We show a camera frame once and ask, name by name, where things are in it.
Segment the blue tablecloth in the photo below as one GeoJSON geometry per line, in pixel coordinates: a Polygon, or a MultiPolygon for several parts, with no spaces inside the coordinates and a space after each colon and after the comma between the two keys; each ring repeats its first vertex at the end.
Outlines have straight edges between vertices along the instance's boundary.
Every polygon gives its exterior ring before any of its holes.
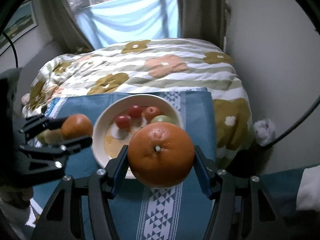
{"type": "MultiPolygon", "coordinates": [[[[168,100],[181,113],[185,130],[207,158],[215,156],[215,125],[209,92],[181,91],[152,93],[168,100]]],[[[95,123],[101,112],[113,102],[128,96],[110,93],[71,98],[56,98],[46,115],[63,117],[75,113],[87,115],[95,123]]],[[[90,148],[69,158],[66,174],[74,178],[91,175],[100,167],[90,148]]],[[[34,199],[44,207],[59,181],[34,187],[34,199]]],[[[92,239],[86,197],[83,197],[86,239],[92,239]]],[[[137,180],[125,180],[120,194],[109,201],[113,220],[121,240],[202,239],[212,210],[212,202],[201,193],[194,170],[180,185],[155,190],[137,180]]]]}

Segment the wall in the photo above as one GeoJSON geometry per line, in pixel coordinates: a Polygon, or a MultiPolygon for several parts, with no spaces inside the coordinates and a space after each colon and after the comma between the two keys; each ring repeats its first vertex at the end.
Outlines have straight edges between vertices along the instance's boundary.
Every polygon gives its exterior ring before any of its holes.
{"type": "MultiPolygon", "coordinates": [[[[19,67],[27,64],[36,54],[38,54],[45,45],[52,41],[52,36],[44,20],[40,0],[33,0],[38,26],[18,39],[14,46],[17,50],[19,67]]],[[[8,48],[0,56],[0,72],[15,67],[14,54],[11,48],[8,48]]]]}
{"type": "MultiPolygon", "coordinates": [[[[227,53],[243,81],[253,120],[277,135],[320,94],[320,37],[295,0],[228,0],[227,53]]],[[[265,173],[320,163],[320,109],[275,145],[265,173]]]]}

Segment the picture frame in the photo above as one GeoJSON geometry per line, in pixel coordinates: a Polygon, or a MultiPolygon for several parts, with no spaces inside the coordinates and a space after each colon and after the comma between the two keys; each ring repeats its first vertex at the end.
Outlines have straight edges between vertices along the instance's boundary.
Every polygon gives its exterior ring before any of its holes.
{"type": "MultiPolygon", "coordinates": [[[[14,13],[4,32],[9,36],[11,41],[14,43],[24,34],[31,31],[38,26],[36,20],[36,13],[33,6],[33,0],[26,1],[23,3],[18,10],[14,13]]],[[[1,34],[0,35],[0,55],[2,55],[8,48],[10,43],[1,34]]]]}

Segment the striped duvet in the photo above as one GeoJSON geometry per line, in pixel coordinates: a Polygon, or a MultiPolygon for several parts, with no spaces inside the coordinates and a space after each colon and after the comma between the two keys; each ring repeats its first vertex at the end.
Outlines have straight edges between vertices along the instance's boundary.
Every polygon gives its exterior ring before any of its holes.
{"type": "Polygon", "coordinates": [[[39,71],[23,114],[39,113],[55,97],[197,87],[206,87],[212,95],[217,161],[226,167],[253,140],[251,111],[232,58],[207,41],[132,41],[86,54],[58,56],[39,71]]]}

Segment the brown curtain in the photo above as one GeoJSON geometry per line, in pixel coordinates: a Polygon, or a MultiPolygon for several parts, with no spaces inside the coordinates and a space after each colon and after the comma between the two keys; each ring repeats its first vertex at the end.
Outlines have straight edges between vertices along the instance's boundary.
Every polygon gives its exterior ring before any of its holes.
{"type": "Polygon", "coordinates": [[[223,49],[226,0],[178,0],[182,38],[210,41],[223,49]]]}
{"type": "Polygon", "coordinates": [[[53,39],[60,44],[65,53],[74,53],[81,47],[93,50],[78,27],[67,0],[41,0],[41,4],[53,39]]]}

